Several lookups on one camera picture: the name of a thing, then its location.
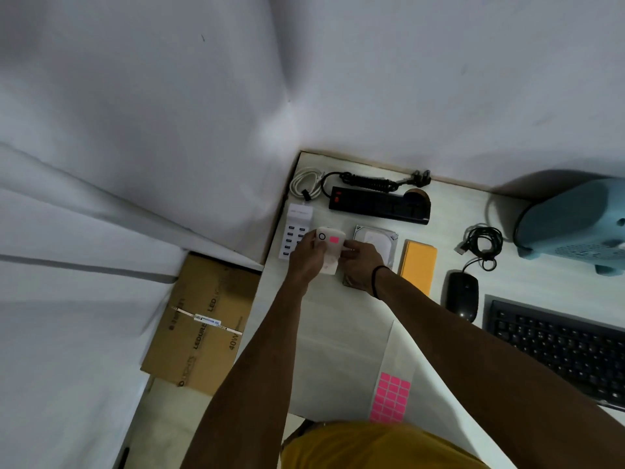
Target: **floor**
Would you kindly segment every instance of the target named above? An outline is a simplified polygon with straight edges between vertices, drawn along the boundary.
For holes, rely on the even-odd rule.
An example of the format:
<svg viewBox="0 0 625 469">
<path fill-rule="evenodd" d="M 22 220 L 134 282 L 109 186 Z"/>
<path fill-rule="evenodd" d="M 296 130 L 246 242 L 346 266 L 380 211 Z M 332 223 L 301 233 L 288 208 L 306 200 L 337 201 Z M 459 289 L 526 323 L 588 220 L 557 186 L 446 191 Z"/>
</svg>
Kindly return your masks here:
<svg viewBox="0 0 625 469">
<path fill-rule="evenodd" d="M 210 396 L 191 388 L 151 379 L 129 430 L 125 469 L 178 469 L 210 401 Z M 288 414 L 283 439 L 302 421 Z"/>
</svg>

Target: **cardboard box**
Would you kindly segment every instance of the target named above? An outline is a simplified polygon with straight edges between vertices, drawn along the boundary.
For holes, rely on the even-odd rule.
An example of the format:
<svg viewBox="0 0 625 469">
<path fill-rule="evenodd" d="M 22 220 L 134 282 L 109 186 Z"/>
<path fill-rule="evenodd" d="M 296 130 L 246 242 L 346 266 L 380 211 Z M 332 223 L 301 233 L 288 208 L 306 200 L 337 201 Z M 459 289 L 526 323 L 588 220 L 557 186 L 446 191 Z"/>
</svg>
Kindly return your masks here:
<svg viewBox="0 0 625 469">
<path fill-rule="evenodd" d="M 188 255 L 141 370 L 214 395 L 234 364 L 241 336 L 195 321 L 172 306 L 243 332 L 261 276 Z"/>
</svg>

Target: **keyboard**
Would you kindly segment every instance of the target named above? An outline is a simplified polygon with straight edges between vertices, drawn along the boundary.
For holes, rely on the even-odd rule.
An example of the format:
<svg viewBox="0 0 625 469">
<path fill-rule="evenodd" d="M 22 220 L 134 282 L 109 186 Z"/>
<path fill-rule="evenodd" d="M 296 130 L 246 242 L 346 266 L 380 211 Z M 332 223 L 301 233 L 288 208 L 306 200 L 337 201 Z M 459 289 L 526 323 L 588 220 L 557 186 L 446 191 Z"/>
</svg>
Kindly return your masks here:
<svg viewBox="0 0 625 469">
<path fill-rule="evenodd" d="M 625 331 L 502 301 L 484 322 L 599 405 L 625 411 Z"/>
</svg>

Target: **yellow notebook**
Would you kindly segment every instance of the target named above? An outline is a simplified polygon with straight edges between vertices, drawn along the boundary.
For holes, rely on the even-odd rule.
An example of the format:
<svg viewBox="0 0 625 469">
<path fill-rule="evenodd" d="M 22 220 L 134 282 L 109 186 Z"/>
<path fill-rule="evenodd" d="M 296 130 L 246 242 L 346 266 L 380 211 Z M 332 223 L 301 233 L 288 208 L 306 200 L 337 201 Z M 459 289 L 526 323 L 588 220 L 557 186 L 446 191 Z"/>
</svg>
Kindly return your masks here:
<svg viewBox="0 0 625 469">
<path fill-rule="evenodd" d="M 399 275 L 429 296 L 437 250 L 432 245 L 406 240 Z"/>
</svg>

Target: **forearm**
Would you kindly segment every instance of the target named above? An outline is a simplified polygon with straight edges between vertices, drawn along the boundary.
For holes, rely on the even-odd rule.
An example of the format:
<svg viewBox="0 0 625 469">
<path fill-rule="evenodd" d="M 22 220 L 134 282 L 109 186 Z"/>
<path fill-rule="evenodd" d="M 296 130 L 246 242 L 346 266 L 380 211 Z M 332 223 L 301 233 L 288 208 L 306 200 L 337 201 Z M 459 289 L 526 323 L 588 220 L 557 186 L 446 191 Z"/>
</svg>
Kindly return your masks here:
<svg viewBox="0 0 625 469">
<path fill-rule="evenodd" d="M 378 273 L 380 298 L 518 467 L 612 467 L 625 460 L 625 428 L 589 398 L 401 277 Z"/>
<path fill-rule="evenodd" d="M 301 300 L 285 283 L 211 400 L 182 468 L 274 468 L 291 398 Z"/>
</svg>

